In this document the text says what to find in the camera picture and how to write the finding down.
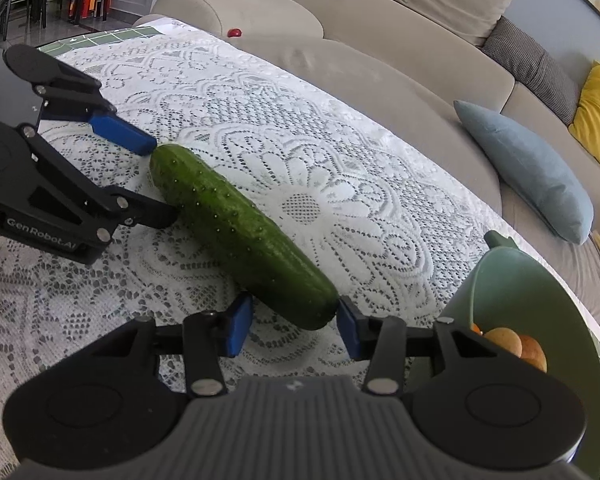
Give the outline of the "green cucumber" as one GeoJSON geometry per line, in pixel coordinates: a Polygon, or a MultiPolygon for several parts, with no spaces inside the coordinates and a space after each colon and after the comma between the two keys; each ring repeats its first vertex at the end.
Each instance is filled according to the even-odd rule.
{"type": "Polygon", "coordinates": [[[330,279],[222,174],[176,144],[156,148],[149,170],[194,239],[262,304],[302,330],[319,330],[336,315],[330,279]]]}

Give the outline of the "yellow-green pear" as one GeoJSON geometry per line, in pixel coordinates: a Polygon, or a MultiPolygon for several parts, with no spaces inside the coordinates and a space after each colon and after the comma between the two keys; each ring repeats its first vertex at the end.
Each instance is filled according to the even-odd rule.
{"type": "Polygon", "coordinates": [[[520,358],[543,373],[547,372],[545,353],[536,339],[528,335],[519,335],[522,350],[520,358]]]}

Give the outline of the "large orange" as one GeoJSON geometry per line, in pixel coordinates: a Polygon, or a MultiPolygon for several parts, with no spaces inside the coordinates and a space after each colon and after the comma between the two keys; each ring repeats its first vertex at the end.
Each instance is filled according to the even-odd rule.
{"type": "Polygon", "coordinates": [[[476,334],[478,334],[478,335],[483,335],[483,331],[480,330],[480,327],[477,324],[475,324],[475,323],[471,324],[471,330],[473,332],[475,332],[476,334]]]}

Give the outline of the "white lace tablecloth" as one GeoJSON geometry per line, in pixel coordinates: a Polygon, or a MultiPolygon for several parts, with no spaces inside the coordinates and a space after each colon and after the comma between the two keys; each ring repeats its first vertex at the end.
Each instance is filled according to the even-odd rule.
{"type": "MultiPolygon", "coordinates": [[[[0,234],[1,434],[16,479],[423,479],[407,379],[497,232],[562,280],[496,214],[386,128],[206,32],[59,61],[157,148],[188,148],[229,180],[363,314],[406,324],[402,393],[362,390],[336,315],[302,330],[247,292],[186,228],[118,226],[85,264],[0,234]],[[183,321],[251,295],[227,393],[192,396],[183,321]]],[[[42,137],[93,183],[166,203],[140,156],[86,122],[42,137]]]]}

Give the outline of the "yellow-red apple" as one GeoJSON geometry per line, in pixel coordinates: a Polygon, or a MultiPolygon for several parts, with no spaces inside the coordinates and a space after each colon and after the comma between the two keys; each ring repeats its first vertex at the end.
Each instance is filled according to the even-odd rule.
{"type": "Polygon", "coordinates": [[[486,340],[496,344],[500,348],[508,351],[517,358],[522,356],[524,346],[520,336],[508,327],[495,327],[483,334],[486,340]]]}

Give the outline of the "green bowl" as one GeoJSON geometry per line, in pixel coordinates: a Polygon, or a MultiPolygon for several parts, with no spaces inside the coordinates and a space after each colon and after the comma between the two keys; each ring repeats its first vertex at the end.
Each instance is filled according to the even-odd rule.
{"type": "Polygon", "coordinates": [[[407,379],[424,479],[600,478],[600,356],[544,266],[494,231],[407,379]],[[471,330],[539,341],[547,372],[471,330]]]}

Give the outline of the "light blue cushion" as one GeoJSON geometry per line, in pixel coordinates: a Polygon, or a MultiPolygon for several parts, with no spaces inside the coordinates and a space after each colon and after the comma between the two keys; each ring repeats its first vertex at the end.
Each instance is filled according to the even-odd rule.
{"type": "Polygon", "coordinates": [[[580,180],[554,148],[512,118],[456,100],[458,119],[505,183],[569,243],[583,244],[594,206],[580,180]]]}

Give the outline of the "beige sofa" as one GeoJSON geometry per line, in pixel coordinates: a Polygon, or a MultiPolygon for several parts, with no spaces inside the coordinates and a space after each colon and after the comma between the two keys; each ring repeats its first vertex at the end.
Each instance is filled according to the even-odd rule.
{"type": "Polygon", "coordinates": [[[562,121],[478,48],[393,0],[157,0],[175,18],[292,73],[389,129],[460,180],[558,272],[600,326],[600,254],[573,245],[500,180],[458,120],[463,100],[544,139],[592,200],[600,231],[600,165],[562,121]],[[242,30],[228,38],[231,28],[242,30]]]}

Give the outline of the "grey cushion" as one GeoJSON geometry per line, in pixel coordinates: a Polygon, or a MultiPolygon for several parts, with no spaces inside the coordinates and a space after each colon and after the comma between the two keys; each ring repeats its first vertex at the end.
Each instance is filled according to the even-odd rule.
{"type": "Polygon", "coordinates": [[[580,87],[531,36],[502,16],[481,51],[511,73],[565,126],[572,124],[580,87]]]}

